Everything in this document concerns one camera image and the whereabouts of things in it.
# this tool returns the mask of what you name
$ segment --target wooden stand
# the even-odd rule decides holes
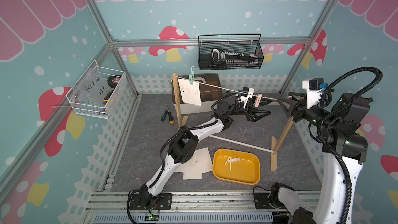
[[[278,141],[276,141],[276,137],[272,136],[271,137],[271,150],[273,150],[273,153],[271,153],[271,171],[275,172],[277,168],[277,152],[279,148],[281,147],[283,141],[285,140],[286,135],[288,134],[290,128],[293,125],[293,117],[291,117],[283,129],[283,132],[281,136],[279,137]]]
[[[174,89],[174,98],[176,100],[176,112],[177,112],[178,127],[182,127],[187,123],[188,115],[184,116],[184,118],[181,120],[180,86],[178,85],[177,73],[173,73],[172,82],[173,82],[173,89]]]

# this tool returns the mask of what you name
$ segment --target yellow tray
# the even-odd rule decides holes
[[[229,163],[225,165],[228,157],[240,158],[231,163],[231,170]],[[252,153],[219,149],[213,158],[213,174],[220,180],[255,185],[260,181],[260,161]]]

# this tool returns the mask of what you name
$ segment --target wire mesh basket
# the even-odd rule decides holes
[[[99,75],[97,77],[97,82],[102,83],[102,85],[104,83],[109,85],[107,80],[110,76],[114,76],[114,80],[118,81],[114,90],[111,91],[110,97],[107,98],[107,101],[98,103],[98,101],[93,100],[93,97],[87,95],[87,92],[82,88],[81,84],[84,84],[90,73]],[[99,67],[97,61],[94,60],[68,91],[66,98],[76,114],[107,119],[111,116],[116,103],[126,86],[126,74],[123,71]],[[102,90],[93,88],[92,92],[100,93]]]
[[[261,34],[198,36],[199,70],[259,69],[264,60]]]

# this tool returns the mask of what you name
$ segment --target black wire basket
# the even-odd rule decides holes
[[[259,69],[264,55],[261,34],[198,36],[199,70]]]

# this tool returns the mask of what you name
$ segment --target paper sheet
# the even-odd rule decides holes
[[[176,172],[184,173],[184,180],[188,179],[202,179],[202,173],[211,172],[213,170],[213,163],[211,162],[208,148],[196,150],[192,158],[180,165]]]
[[[178,84],[180,86],[182,102],[197,106],[202,105],[198,82],[193,81],[193,84],[191,85],[189,80],[178,79]]]

